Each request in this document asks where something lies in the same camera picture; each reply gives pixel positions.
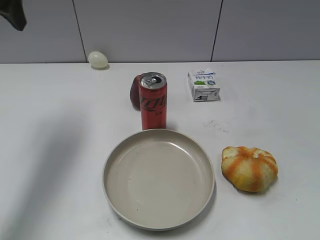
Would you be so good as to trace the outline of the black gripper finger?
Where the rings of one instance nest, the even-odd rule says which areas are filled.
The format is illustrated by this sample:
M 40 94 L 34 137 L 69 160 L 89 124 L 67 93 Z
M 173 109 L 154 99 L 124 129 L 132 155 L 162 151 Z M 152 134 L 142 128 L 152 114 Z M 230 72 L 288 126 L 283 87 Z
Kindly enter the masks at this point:
M 0 15 L 18 31 L 27 25 L 22 0 L 0 0 Z

